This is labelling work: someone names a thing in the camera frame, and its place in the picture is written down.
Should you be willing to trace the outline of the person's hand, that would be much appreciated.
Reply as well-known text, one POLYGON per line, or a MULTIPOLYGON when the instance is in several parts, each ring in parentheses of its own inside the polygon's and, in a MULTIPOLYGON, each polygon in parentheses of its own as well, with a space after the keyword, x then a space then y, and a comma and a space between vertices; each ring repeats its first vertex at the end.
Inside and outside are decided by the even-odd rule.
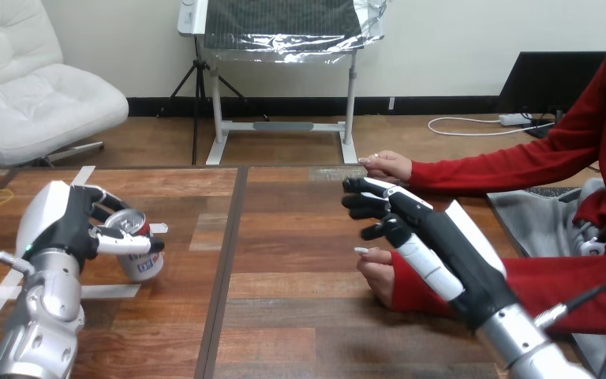
POLYGON ((385 182, 406 183, 412 176, 412 161, 392 151, 381 151, 358 159, 367 176, 385 182))
POLYGON ((391 308, 395 286, 395 270, 391 252, 378 248, 355 247, 359 255, 357 270, 365 278, 376 298, 391 308))

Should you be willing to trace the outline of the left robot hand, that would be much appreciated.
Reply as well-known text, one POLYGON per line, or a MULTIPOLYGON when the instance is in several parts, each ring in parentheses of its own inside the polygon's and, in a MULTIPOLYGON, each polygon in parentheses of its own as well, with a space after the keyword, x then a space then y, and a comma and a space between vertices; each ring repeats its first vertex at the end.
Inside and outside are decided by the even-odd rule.
POLYGON ((159 237, 131 235, 105 223, 106 215, 96 212, 101 204, 116 214, 131 207, 105 189, 94 185, 49 182, 33 199, 21 218, 16 256, 26 261, 48 249, 74 256, 79 264, 99 254, 115 256, 160 253, 165 243, 159 237))

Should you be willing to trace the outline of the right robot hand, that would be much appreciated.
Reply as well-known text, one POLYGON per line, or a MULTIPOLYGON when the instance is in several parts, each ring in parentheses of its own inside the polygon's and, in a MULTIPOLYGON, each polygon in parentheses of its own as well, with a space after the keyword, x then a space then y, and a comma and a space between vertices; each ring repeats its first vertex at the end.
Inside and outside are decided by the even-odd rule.
POLYGON ((342 188, 352 219, 378 221, 361 238, 388 240, 470 329, 519 302, 496 251, 469 238, 451 217, 456 203, 436 211, 401 186, 367 177, 345 178, 342 188))

